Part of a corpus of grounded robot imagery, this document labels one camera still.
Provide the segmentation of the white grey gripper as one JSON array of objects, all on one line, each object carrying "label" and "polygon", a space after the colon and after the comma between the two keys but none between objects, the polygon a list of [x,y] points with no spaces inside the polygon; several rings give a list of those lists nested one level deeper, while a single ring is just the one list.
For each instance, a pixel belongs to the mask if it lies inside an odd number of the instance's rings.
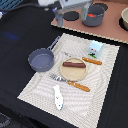
[{"label": "white grey gripper", "polygon": [[48,6],[55,9],[55,18],[57,26],[63,26],[63,12],[64,10],[76,10],[81,9],[81,20],[85,21],[88,9],[94,0],[38,0],[40,6]]}]

